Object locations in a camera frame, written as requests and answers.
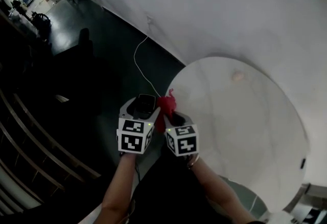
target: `forearm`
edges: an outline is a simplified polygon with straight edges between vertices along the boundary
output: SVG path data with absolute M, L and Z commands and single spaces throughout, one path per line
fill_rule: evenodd
M 216 203 L 224 203 L 238 198 L 233 189 L 200 158 L 191 168 L 208 198 Z
M 135 169 L 134 154 L 121 157 L 115 175 L 102 201 L 102 208 L 126 212 L 130 204 Z
M 246 224 L 255 218 L 241 204 L 233 189 L 216 175 L 202 160 L 199 159 L 191 168 L 207 197 L 219 204 L 236 224 Z

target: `wall outlet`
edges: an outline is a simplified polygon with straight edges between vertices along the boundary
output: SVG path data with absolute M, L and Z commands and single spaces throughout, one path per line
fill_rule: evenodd
M 148 24 L 153 24 L 153 18 L 149 15 L 147 15 L 147 21 L 148 21 Z

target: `red fabric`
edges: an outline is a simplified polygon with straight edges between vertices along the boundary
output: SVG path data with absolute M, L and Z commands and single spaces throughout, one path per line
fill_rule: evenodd
M 168 95 L 166 97 L 160 97 L 157 101 L 157 107 L 160 107 L 160 113 L 156 121 L 156 128 L 159 132 L 164 132 L 165 127 L 165 120 L 164 115 L 166 115 L 169 119 L 172 118 L 173 112 L 175 111 L 177 105 L 174 96 L 172 95 L 172 91 L 174 89 L 170 89 Z

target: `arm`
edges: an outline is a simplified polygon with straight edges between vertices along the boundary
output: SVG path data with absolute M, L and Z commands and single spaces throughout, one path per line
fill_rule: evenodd
M 136 155 L 129 153 L 121 157 L 95 224 L 119 223 L 126 216 L 131 200 L 135 159 Z
M 235 224 L 248 224 L 255 218 L 243 207 L 233 189 L 199 159 L 191 168 L 209 199 L 218 203 Z

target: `white tabletop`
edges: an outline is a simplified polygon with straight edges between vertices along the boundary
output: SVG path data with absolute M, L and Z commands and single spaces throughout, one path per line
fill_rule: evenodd
M 301 186 L 308 150 L 297 112 L 282 90 L 249 65 L 220 57 L 188 65 L 171 88 L 176 111 L 199 128 L 205 162 L 255 192 L 270 212 L 281 211 Z

